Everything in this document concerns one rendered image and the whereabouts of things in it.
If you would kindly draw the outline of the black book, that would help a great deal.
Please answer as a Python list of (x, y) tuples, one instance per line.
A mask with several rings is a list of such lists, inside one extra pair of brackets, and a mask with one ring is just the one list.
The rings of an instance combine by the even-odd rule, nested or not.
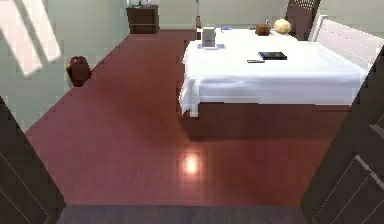
[(259, 52), (263, 60), (287, 60), (283, 52)]

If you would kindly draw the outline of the white bed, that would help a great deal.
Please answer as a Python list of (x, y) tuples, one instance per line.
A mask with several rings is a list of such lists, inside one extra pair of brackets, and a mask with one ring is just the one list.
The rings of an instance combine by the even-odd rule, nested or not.
[[(216, 30), (223, 49), (188, 44), (179, 96), (182, 112), (198, 115), (198, 105), (257, 103), (351, 105), (384, 39), (323, 19), (311, 41), (272, 31), (258, 36), (247, 29)], [(283, 52), (287, 60), (263, 60), (259, 52)]]

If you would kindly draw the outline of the dark brown room door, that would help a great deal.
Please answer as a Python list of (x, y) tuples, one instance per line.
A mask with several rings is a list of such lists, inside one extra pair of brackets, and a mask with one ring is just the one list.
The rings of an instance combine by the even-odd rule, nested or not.
[(307, 224), (384, 224), (384, 47), (300, 208)]

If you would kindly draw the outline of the yellow round ball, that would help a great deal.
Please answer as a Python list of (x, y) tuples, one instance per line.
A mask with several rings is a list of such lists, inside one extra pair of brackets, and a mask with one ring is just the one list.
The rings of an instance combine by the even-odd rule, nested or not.
[(291, 31), (291, 23), (285, 19), (279, 19), (274, 23), (274, 30), (279, 34), (288, 34)]

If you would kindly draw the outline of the dark brown chest of drawers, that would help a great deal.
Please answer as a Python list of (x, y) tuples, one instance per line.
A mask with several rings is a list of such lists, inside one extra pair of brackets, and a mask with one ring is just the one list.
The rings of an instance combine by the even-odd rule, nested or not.
[(128, 7), (126, 9), (131, 34), (156, 34), (159, 30), (158, 6)]

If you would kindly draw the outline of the dark brown door frame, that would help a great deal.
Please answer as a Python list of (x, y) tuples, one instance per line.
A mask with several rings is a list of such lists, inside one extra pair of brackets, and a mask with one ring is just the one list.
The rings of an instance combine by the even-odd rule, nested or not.
[(0, 97), (0, 224), (56, 224), (66, 203)]

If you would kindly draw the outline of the dark red bin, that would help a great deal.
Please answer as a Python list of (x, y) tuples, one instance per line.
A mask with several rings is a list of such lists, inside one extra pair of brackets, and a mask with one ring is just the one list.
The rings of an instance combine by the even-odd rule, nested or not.
[(84, 56), (73, 56), (66, 64), (66, 72), (74, 87), (82, 87), (92, 75)]

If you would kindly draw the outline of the brown box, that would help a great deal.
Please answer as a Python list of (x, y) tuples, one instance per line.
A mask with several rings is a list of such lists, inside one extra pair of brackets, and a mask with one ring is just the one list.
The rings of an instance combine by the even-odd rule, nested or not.
[(255, 33), (259, 36), (268, 36), (270, 34), (270, 26), (268, 24), (257, 24)]

